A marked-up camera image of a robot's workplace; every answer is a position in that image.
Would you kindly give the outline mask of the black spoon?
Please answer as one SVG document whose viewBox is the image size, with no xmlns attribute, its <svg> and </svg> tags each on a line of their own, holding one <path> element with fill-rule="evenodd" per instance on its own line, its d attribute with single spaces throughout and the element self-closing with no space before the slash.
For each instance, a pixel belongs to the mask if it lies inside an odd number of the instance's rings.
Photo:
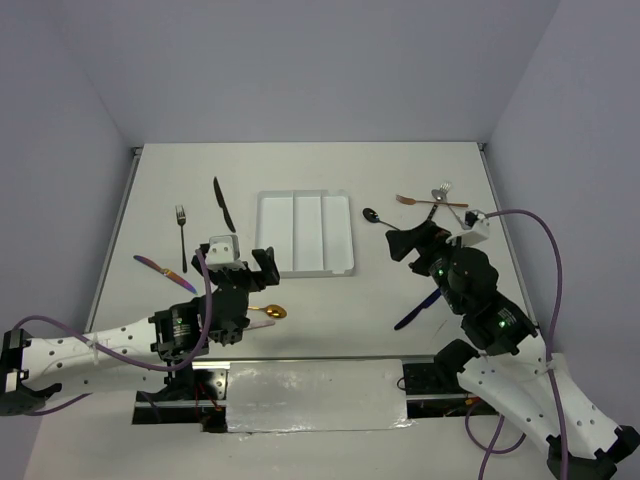
<svg viewBox="0 0 640 480">
<path fill-rule="evenodd" d="M 394 226 L 394 225 L 392 225 L 392 224 L 390 224 L 388 222 L 385 222 L 385 221 L 381 220 L 379 215 L 378 215 L 378 213 L 375 210 L 373 210 L 372 208 L 369 208 L 369 207 L 364 208 L 362 210 L 362 215 L 369 223 L 381 224 L 381 225 L 384 225 L 384 226 L 388 227 L 389 229 L 398 230 L 398 227 L 396 227 L 396 226 Z"/>
</svg>

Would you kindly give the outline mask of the copper fork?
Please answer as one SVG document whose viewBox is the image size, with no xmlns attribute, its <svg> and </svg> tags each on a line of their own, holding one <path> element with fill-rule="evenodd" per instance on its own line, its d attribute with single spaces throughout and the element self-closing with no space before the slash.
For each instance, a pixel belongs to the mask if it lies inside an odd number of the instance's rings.
<svg viewBox="0 0 640 480">
<path fill-rule="evenodd" d="M 444 205 L 444 206 L 450 206 L 453 208 L 469 207 L 467 203 L 453 203 L 453 202 L 445 202 L 443 200 L 416 200 L 414 198 L 405 197 L 402 195 L 396 195 L 395 200 L 404 205 L 429 204 L 429 205 Z"/>
</svg>

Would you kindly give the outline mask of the silver spoon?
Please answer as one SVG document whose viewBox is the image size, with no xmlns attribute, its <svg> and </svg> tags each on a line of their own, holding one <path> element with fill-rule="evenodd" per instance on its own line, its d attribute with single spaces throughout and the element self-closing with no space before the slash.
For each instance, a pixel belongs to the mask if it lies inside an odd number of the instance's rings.
<svg viewBox="0 0 640 480">
<path fill-rule="evenodd" d="M 444 189 L 443 187 L 440 187 L 439 189 L 433 189 L 431 191 L 432 197 L 436 200 L 436 203 L 439 205 L 445 205 L 449 209 L 453 217 L 456 219 L 456 222 L 459 224 L 459 226 L 463 230 L 466 230 L 467 226 L 464 223 L 463 219 L 453 210 L 453 207 L 449 204 L 447 193 L 448 190 Z"/>
</svg>

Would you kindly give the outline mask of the blue knife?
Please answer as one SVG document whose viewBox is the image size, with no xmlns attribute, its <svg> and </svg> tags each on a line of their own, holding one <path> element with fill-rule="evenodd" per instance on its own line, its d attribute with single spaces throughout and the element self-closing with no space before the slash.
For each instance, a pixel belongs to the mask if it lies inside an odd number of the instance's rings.
<svg viewBox="0 0 640 480">
<path fill-rule="evenodd" d="M 426 299 L 424 299 L 419 305 L 417 305 L 413 310 L 411 310 L 407 315 L 405 315 L 394 326 L 394 330 L 398 331 L 408 326 L 411 322 L 413 322 L 418 317 L 418 315 L 423 310 L 430 308 L 440 297 L 441 297 L 440 290 L 439 289 L 434 290 Z"/>
</svg>

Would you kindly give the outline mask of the silver fork with black handle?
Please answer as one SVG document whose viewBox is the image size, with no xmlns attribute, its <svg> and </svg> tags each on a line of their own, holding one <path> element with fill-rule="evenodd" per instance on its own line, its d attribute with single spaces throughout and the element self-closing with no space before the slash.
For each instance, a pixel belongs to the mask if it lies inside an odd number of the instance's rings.
<svg viewBox="0 0 640 480">
<path fill-rule="evenodd" d="M 433 217 L 435 216 L 435 213 L 438 210 L 439 206 L 443 203 L 447 203 L 447 194 L 450 189 L 451 189 L 451 183 L 448 181 L 445 181 L 440 185 L 439 188 L 433 189 L 431 191 L 431 195 L 435 203 L 432 205 L 429 215 L 427 217 L 429 221 L 433 220 Z"/>
</svg>

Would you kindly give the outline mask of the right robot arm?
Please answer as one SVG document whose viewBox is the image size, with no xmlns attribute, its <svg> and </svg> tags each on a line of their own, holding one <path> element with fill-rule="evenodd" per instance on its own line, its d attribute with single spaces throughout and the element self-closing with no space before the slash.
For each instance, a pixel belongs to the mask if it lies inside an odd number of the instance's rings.
<svg viewBox="0 0 640 480">
<path fill-rule="evenodd" d="M 436 383 L 481 398 L 521 429 L 557 479 L 609 479 L 639 447 L 638 431 L 619 425 L 547 357 L 539 327 L 498 291 L 487 255 L 432 221 L 385 234 L 390 257 L 417 252 L 413 273 L 434 280 L 463 339 L 434 358 Z"/>
</svg>

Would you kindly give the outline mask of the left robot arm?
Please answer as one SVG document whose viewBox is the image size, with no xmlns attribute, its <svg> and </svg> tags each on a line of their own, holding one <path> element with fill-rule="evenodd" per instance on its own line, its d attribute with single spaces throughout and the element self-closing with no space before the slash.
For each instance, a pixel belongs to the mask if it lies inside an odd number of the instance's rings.
<svg viewBox="0 0 640 480">
<path fill-rule="evenodd" d="M 241 260 L 236 236 L 213 237 L 192 264 L 205 292 L 139 321 L 82 334 L 46 316 L 27 316 L 5 332 L 1 346 L 1 413 L 44 416 L 56 395 L 76 403 L 101 389 L 139 389 L 154 373 L 175 399 L 196 385 L 193 361 L 209 346 L 234 345 L 251 321 L 249 296 L 280 282 L 275 251 L 252 252 L 259 268 Z"/>
</svg>

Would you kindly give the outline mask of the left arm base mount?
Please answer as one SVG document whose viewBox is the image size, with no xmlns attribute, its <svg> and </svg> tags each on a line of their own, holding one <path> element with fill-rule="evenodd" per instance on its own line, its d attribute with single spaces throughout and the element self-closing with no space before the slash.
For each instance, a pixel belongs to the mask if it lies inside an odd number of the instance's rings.
<svg viewBox="0 0 640 480">
<path fill-rule="evenodd" d="M 171 373 L 158 392 L 138 391 L 132 424 L 190 425 L 201 432 L 228 432 L 229 363 L 196 363 L 191 370 Z"/>
</svg>

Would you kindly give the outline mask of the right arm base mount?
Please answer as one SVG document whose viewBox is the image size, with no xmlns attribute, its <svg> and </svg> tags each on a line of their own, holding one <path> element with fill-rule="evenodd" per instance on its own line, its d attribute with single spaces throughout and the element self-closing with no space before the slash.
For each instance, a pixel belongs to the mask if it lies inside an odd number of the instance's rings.
<svg viewBox="0 0 640 480">
<path fill-rule="evenodd" d="M 396 386 L 405 394 L 410 419 L 464 417 L 474 406 L 478 406 L 476 414 L 495 413 L 458 384 L 443 382 L 432 362 L 404 363 L 402 369 Z"/>
</svg>

